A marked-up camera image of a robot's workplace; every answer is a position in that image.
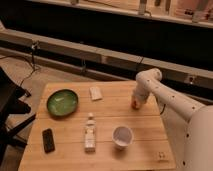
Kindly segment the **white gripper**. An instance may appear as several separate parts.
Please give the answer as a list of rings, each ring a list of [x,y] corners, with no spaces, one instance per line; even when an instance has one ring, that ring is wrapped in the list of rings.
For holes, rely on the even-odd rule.
[[[131,105],[133,108],[140,108],[143,104],[147,102],[149,97],[149,92],[145,89],[140,89],[136,87],[132,93]]]

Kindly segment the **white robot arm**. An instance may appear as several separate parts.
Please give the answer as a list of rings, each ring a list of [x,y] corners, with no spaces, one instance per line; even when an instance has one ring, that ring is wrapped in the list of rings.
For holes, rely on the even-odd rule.
[[[213,105],[200,103],[161,83],[158,68],[136,75],[132,107],[140,109],[150,94],[172,108],[187,123],[182,171],[213,171]]]

